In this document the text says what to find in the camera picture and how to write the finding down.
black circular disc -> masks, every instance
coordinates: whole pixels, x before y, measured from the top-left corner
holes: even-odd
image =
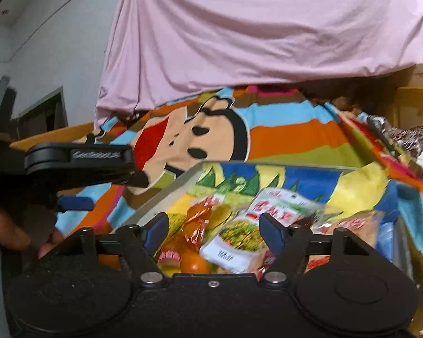
[[[407,277],[337,270],[331,264],[307,272],[296,296],[319,324],[344,333],[384,333],[406,326],[416,310],[416,291]]]
[[[125,273],[99,265],[94,271],[22,275],[11,283],[7,305],[20,323],[57,335],[109,320],[122,311],[130,295]]]

orange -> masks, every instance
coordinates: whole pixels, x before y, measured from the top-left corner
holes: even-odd
[[[182,273],[209,274],[210,266],[198,253],[185,252],[180,261]]]

screw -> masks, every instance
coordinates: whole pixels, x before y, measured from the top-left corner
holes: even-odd
[[[264,278],[271,283],[282,283],[287,280],[287,276],[282,272],[268,272]]]
[[[210,282],[208,283],[208,285],[209,285],[211,288],[215,288],[215,287],[218,287],[218,286],[219,286],[219,282],[218,282],[218,281],[210,281]]]
[[[153,285],[163,281],[163,275],[158,272],[146,272],[141,275],[141,281]]]

cartoon character print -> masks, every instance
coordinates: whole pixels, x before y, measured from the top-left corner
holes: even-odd
[[[177,177],[200,161],[246,160],[248,130],[232,105],[233,99],[213,96],[192,117],[181,107],[150,119],[131,143],[135,167],[145,172],[149,187],[165,171]]]

pink cloth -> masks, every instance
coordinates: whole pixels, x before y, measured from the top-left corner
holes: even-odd
[[[96,119],[227,85],[423,63],[423,0],[120,0]]]

